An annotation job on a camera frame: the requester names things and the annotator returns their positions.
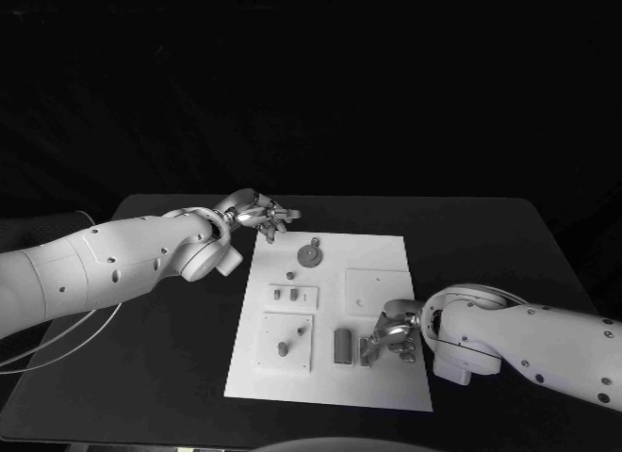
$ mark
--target black background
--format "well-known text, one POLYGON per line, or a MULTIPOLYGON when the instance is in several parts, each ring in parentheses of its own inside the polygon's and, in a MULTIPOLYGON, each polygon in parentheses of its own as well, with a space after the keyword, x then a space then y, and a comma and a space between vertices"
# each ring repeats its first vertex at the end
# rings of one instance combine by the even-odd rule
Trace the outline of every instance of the black background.
POLYGON ((71 3, 0 2, 0 218, 246 186, 518 197, 622 319, 622 11, 71 3))

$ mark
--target table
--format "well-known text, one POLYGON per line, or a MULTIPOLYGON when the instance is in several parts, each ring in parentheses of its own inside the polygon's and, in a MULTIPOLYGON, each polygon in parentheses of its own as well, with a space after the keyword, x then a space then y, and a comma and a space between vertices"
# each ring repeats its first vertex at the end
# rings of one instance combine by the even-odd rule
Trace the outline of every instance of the table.
MULTIPOLYGON (((113 219, 211 207, 224 195, 132 195, 113 219)), ((454 283, 481 283, 526 299, 597 314, 539 214, 525 200, 272 196, 301 210, 294 231, 402 235, 415 297, 454 283)), ((441 450, 610 450, 622 414, 549 391, 503 363, 458 386, 431 374, 434 412, 401 412, 222 396, 255 231, 232 244, 243 262, 224 278, 168 278, 125 303, 96 339, 18 381, 0 415, 4 441, 154 444, 249 449, 350 436, 441 450)), ((110 310, 41 350, 44 362, 103 323, 110 310)), ((80 318, 57 319, 45 338, 80 318)))

